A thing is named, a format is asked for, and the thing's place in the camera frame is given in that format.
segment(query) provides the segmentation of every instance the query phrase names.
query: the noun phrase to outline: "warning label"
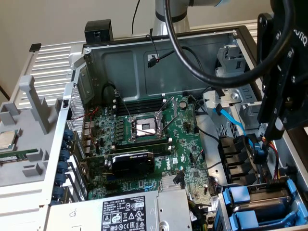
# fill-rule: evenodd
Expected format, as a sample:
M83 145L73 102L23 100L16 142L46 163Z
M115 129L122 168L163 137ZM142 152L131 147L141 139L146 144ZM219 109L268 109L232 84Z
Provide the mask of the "warning label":
M102 231L146 231L145 197L103 202Z

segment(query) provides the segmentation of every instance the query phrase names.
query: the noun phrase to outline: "perforated metal panel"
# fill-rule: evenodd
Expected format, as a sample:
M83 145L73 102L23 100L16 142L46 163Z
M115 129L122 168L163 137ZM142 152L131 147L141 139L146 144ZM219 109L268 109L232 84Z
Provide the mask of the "perforated metal panel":
M76 131L79 137L83 134L83 123L85 109L81 102L80 94L77 85L74 85L71 98L72 119L67 121L69 129Z

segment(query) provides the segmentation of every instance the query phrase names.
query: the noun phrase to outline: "motherboard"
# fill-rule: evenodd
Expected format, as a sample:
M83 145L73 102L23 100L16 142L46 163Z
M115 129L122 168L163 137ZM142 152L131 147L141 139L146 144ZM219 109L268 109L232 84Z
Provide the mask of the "motherboard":
M147 112L143 105L154 109ZM186 189L196 203L210 203L205 153L194 127L189 96L170 95L138 102L137 106L96 107L88 115L83 139L87 157L81 166L87 173L89 200L163 191L170 181L172 185L167 187ZM134 159L140 155L145 161ZM118 159L124 162L117 165ZM136 162L141 172L136 171Z

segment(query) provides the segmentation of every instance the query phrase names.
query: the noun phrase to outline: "green circuit board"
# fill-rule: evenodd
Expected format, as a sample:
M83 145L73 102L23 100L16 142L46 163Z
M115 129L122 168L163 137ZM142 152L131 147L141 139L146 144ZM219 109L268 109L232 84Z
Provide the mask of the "green circuit board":
M110 108L100 108L91 118L92 121L102 129L95 131L94 139L99 141L103 139L103 147L100 146L99 152L92 146L87 161L92 183L88 199L100 199L106 196L113 196L127 192L144 192L160 190L160 181L164 176L176 176L179 171L185 174L185 189L188 195L197 203L208 204L210 201L209 193L204 194L204 184L207 184L208 173L202 168L206 168L205 161L199 156L196 163L191 162L190 153L196 159L202 151L202 143L198 132L194 133L193 125L193 104L188 104L188 98L182 95L165 97L168 100L174 97L177 104L177 118L164 131L161 139L166 137L172 138L172 144L142 145L124 150L115 150L112 153L112 144L118 146L132 143L129 139L131 136L131 123L128 121L129 116L115 117ZM187 108L181 109L180 102L186 102ZM174 105L169 103L164 109L163 121L167 124L174 117ZM120 152L148 151L160 153L155 157L155 171L146 177L140 176L133 179L117 179L112 174L104 173L104 160Z

